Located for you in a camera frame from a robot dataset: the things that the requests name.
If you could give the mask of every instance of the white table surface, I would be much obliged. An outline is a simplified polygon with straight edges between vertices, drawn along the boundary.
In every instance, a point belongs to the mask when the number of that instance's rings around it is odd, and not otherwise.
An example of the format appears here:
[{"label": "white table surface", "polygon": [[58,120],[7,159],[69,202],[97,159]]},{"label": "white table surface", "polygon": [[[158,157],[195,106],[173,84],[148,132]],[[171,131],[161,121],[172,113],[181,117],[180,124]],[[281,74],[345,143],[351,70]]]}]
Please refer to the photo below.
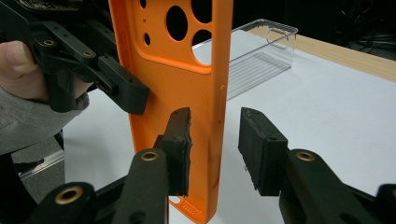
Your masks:
[{"label": "white table surface", "polygon": [[[64,128],[65,176],[99,189],[127,174],[134,149],[126,113],[100,91],[90,97],[90,107]],[[283,223],[278,198],[254,190],[237,149],[242,106],[263,112],[290,149],[318,153],[346,184],[375,195],[379,185],[396,183],[396,83],[296,50],[290,70],[227,103],[210,223]],[[170,223],[189,221],[171,208]]]}]

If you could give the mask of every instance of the person's finger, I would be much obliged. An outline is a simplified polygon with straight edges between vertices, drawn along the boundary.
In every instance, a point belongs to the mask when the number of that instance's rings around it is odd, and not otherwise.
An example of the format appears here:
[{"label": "person's finger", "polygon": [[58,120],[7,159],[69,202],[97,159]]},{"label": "person's finger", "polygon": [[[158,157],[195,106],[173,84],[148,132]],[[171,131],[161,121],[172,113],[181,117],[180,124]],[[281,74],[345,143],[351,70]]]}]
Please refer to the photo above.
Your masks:
[{"label": "person's finger", "polygon": [[0,78],[12,80],[36,69],[30,50],[21,41],[0,44]]}]

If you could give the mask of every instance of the hole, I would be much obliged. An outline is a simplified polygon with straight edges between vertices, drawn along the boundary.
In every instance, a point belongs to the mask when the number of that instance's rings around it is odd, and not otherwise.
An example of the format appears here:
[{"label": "hole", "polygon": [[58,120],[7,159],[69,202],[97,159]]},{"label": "hole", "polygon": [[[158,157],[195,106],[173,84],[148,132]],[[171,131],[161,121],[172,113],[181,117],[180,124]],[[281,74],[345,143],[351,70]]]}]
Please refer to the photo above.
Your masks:
[{"label": "hole", "polygon": [[201,23],[212,21],[212,0],[191,0],[192,13]]},{"label": "hole", "polygon": [[71,199],[71,198],[73,198],[74,196],[76,196],[76,192],[74,191],[74,190],[71,190],[71,191],[67,191],[64,195],[62,195],[62,198],[63,199]]},{"label": "hole", "polygon": [[151,43],[151,39],[149,38],[149,35],[147,33],[145,33],[145,43],[149,46],[149,44]]},{"label": "hole", "polygon": [[343,213],[340,215],[340,218],[345,221],[345,223],[348,224],[361,224],[361,222],[354,216],[348,214],[348,213]]},{"label": "hole", "polygon": [[82,188],[80,186],[73,186],[62,190],[55,197],[57,204],[68,204],[77,200],[82,195]]},{"label": "hole", "polygon": [[169,9],[166,15],[166,27],[169,35],[175,40],[180,41],[186,37],[188,23],[183,9],[178,6],[173,6]]},{"label": "hole", "polygon": [[143,161],[154,161],[157,159],[157,157],[158,157],[158,154],[155,152],[151,152],[151,151],[146,152],[141,156]]},{"label": "hole", "polygon": [[299,151],[299,152],[297,152],[296,156],[298,159],[300,159],[302,161],[314,161],[315,160],[315,156],[309,152]]},{"label": "hole", "polygon": [[198,62],[206,65],[210,65],[212,56],[212,42],[208,40],[212,37],[212,34],[207,30],[200,30],[192,39],[192,53]]},{"label": "hole", "polygon": [[146,8],[146,4],[147,4],[146,0],[140,0],[140,6],[142,8]]},{"label": "hole", "polygon": [[92,56],[92,52],[90,52],[90,51],[85,51],[85,52],[84,52],[84,56]]},{"label": "hole", "polygon": [[146,214],[143,212],[134,212],[129,217],[129,223],[131,224],[141,224],[146,220]]},{"label": "hole", "polygon": [[55,44],[55,42],[53,40],[44,40],[44,44],[48,46],[52,46]]}]

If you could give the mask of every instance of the black plastic bracket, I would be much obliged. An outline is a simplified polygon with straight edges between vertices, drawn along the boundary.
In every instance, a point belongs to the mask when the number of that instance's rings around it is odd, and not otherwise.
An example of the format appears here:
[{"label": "black plastic bracket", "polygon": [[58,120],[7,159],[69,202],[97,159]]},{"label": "black plastic bracket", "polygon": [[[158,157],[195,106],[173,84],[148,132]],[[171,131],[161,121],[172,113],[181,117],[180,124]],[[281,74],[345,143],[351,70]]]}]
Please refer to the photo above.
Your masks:
[{"label": "black plastic bracket", "polygon": [[56,16],[53,10],[33,10],[26,4],[4,0],[0,2],[0,36],[5,41],[20,40],[33,52],[45,73],[52,110],[75,109],[74,83],[79,77],[96,83],[124,111],[141,115],[149,88],[117,62],[114,34],[95,20],[92,9],[79,14],[70,10],[70,15],[81,16],[68,20]]},{"label": "black plastic bracket", "polygon": [[373,197],[343,184],[318,154],[287,143],[262,112],[241,109],[239,151],[260,195],[280,192],[286,224],[396,223],[396,184]]}]

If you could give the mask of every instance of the black mechanical arm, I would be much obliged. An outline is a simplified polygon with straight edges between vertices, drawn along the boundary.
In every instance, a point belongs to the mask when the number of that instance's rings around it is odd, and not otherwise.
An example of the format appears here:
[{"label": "black mechanical arm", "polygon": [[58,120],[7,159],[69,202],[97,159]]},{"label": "black mechanical arm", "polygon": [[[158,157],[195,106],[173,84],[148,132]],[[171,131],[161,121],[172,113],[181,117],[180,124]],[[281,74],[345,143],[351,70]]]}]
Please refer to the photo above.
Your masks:
[{"label": "black mechanical arm", "polygon": [[143,114],[149,88],[118,63],[106,4],[87,0],[2,0],[0,41],[20,40],[45,73],[49,105],[76,106],[75,77],[105,92],[124,111]]},{"label": "black mechanical arm", "polygon": [[[97,191],[88,183],[67,183],[39,205],[25,189],[15,190],[23,185],[9,169],[10,157],[0,157],[0,223],[168,223],[168,196],[189,192],[190,126],[189,108],[174,111],[153,148],[134,155],[127,176]],[[4,179],[7,175],[15,176]]]},{"label": "black mechanical arm", "polygon": [[261,196],[280,196],[286,224],[396,223],[396,184],[375,197],[347,186],[315,152],[288,139],[260,111],[242,108],[239,151]]}]

